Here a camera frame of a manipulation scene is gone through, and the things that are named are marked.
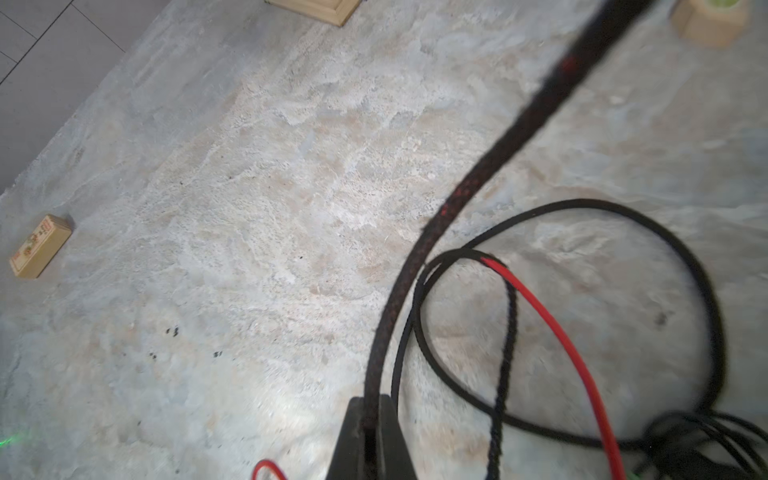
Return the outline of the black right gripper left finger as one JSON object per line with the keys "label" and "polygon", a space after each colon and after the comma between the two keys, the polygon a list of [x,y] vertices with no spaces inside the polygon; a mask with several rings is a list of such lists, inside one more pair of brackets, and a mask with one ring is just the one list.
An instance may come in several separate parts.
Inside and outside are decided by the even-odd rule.
{"label": "black right gripper left finger", "polygon": [[346,409],[326,475],[327,480],[362,480],[365,473],[365,434],[361,427],[364,401],[353,397]]}

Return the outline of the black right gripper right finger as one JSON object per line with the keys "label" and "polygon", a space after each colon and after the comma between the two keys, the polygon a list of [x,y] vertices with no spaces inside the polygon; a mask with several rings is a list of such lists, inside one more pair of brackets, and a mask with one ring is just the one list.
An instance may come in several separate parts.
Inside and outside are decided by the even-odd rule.
{"label": "black right gripper right finger", "polygon": [[378,479],[417,479],[413,462],[399,424],[394,401],[389,395],[380,396],[376,446]]}

